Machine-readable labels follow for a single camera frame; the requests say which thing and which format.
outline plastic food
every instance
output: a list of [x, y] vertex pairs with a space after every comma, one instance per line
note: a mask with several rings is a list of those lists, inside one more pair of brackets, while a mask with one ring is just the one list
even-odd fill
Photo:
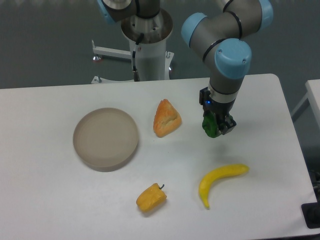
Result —
[[200, 182], [199, 195], [204, 206], [209, 209], [208, 195], [212, 183], [218, 179], [234, 177], [245, 174], [249, 171], [249, 167], [244, 164], [230, 164], [216, 168], [207, 173]]
[[162, 138], [176, 130], [182, 123], [181, 116], [178, 111], [167, 100], [162, 100], [156, 110], [153, 130], [155, 134]]
[[148, 212], [166, 200], [167, 195], [162, 191], [164, 186], [159, 187], [158, 183], [154, 183], [140, 194], [136, 204], [142, 212]]

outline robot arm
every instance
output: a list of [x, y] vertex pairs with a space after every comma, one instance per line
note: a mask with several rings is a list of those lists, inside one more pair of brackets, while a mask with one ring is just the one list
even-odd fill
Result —
[[109, 24], [134, 15], [151, 19], [160, 12], [160, 0], [97, 0], [97, 2], [104, 19]]
[[229, 114], [252, 58], [250, 47], [240, 39], [269, 26], [273, 9], [269, 0], [219, 0], [223, 13], [209, 18], [191, 15], [181, 34], [211, 70], [208, 87], [200, 91], [202, 127], [211, 138], [229, 133], [236, 122]]

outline yellow pepper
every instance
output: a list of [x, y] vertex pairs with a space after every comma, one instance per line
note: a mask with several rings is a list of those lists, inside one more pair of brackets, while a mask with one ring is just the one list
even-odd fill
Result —
[[216, 168], [207, 173], [200, 182], [199, 195], [204, 206], [209, 209], [208, 195], [212, 183], [216, 180], [245, 174], [249, 167], [244, 164], [230, 164]]
[[162, 191], [162, 187], [159, 187], [158, 183], [152, 184], [136, 200], [136, 204], [142, 212], [147, 212], [164, 202], [167, 195]]

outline blue joint cap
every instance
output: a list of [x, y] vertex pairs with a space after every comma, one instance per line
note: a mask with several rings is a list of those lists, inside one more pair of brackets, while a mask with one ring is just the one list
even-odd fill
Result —
[[189, 16], [183, 23], [181, 28], [181, 35], [185, 43], [190, 47], [191, 36], [194, 33], [196, 27], [202, 19], [207, 16], [203, 13], [197, 12]]
[[269, 0], [259, 0], [261, 4], [262, 9], [262, 19], [261, 19], [261, 25], [260, 30], [270, 26], [272, 23], [272, 20], [274, 19], [274, 9], [272, 8], [271, 3]]
[[108, 23], [108, 24], [115, 24], [115, 20], [113, 20], [113, 18], [109, 15], [106, 7], [104, 6], [104, 4], [102, 3], [103, 0], [96, 0], [100, 9], [100, 12], [104, 18], [104, 20]]
[[237, 38], [221, 42], [214, 54], [216, 68], [229, 79], [242, 79], [250, 69], [251, 58], [249, 45]]

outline white table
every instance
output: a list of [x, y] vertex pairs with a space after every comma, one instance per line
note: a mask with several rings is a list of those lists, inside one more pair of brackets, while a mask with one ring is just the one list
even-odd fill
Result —
[[307, 93], [291, 112], [292, 120], [297, 120], [300, 115], [311, 106], [314, 117], [320, 128], [320, 79], [308, 80], [305, 83]]
[[[202, 129], [199, 90], [209, 79], [181, 79], [0, 90], [0, 239], [264, 239], [320, 233], [301, 204], [316, 201], [279, 79], [246, 76], [231, 114], [237, 122], [212, 139]], [[182, 125], [153, 133], [160, 100]], [[84, 165], [73, 133], [87, 113], [105, 107], [130, 114], [139, 129], [133, 159], [113, 172]], [[201, 178], [243, 163], [245, 176], [198, 197]], [[139, 194], [165, 184], [166, 203], [142, 214]]]

